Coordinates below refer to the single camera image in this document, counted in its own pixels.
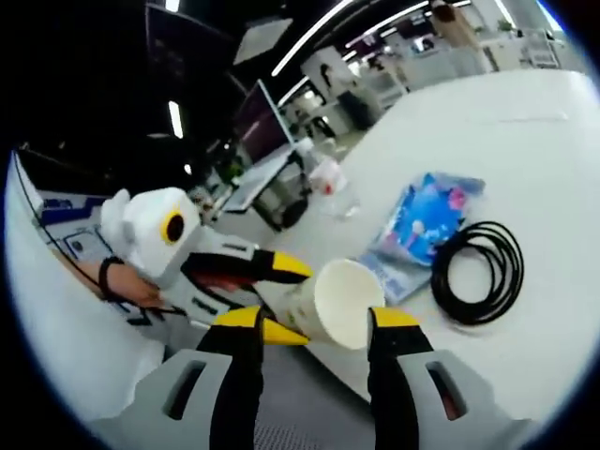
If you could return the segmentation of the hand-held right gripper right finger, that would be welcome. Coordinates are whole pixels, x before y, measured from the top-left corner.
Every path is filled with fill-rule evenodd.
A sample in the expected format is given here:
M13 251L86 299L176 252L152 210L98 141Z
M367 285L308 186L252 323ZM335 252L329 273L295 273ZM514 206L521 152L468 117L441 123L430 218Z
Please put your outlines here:
M519 449L533 436L533 420L505 412L491 384L434 349L410 314L371 307L367 342L376 448Z

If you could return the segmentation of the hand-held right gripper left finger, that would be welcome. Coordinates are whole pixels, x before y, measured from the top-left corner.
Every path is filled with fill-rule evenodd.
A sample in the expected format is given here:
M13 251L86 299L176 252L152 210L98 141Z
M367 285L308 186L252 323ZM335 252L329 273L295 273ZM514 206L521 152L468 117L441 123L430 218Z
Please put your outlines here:
M94 422L110 449L251 449L263 392L263 309L217 317L194 350L182 350L135 386L115 417Z

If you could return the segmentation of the person's left hand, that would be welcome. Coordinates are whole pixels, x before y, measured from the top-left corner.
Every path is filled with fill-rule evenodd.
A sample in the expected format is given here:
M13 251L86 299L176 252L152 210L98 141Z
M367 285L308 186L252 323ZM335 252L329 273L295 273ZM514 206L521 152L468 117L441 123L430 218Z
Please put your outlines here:
M111 291L141 308L164 306L159 288L141 278L125 264L113 264L107 270L107 281Z

